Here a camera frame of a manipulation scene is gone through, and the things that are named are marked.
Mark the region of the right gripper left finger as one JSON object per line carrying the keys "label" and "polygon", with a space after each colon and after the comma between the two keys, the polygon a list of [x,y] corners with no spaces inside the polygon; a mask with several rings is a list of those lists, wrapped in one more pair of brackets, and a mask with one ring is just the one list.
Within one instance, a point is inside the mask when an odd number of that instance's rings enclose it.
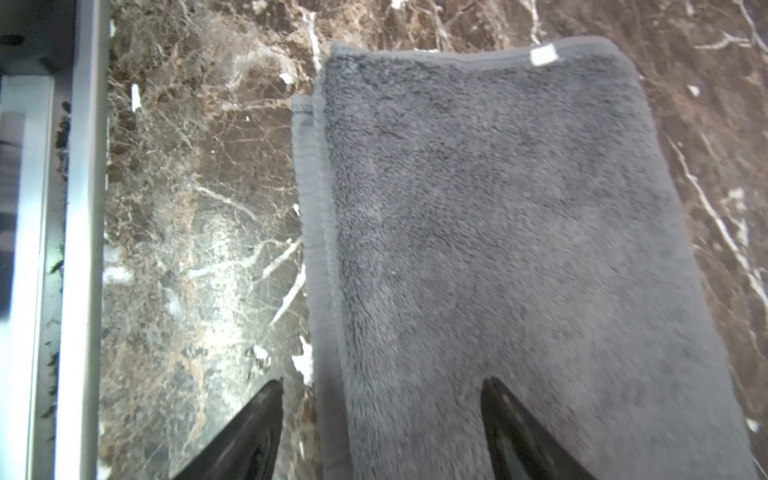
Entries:
{"label": "right gripper left finger", "polygon": [[176,480],[270,479],[283,430],[281,379],[268,381]]}

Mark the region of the grey towel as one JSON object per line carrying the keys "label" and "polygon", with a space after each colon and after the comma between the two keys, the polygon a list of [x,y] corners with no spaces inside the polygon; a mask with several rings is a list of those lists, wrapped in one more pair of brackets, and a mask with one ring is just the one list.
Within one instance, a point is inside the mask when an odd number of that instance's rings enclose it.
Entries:
{"label": "grey towel", "polygon": [[292,101],[327,479],[753,479],[633,63],[337,43]]}

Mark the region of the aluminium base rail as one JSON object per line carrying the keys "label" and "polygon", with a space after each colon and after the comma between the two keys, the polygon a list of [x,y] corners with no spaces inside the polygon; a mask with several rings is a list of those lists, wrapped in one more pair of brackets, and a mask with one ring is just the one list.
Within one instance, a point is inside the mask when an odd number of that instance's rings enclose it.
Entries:
{"label": "aluminium base rail", "polygon": [[1,475],[93,479],[110,5],[1,5]]}

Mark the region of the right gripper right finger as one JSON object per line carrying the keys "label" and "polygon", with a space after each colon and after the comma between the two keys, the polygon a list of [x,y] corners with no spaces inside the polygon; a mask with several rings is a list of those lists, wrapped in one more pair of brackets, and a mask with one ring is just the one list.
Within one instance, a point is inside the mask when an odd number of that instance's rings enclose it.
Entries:
{"label": "right gripper right finger", "polygon": [[483,381],[480,404],[497,479],[595,479],[500,379]]}

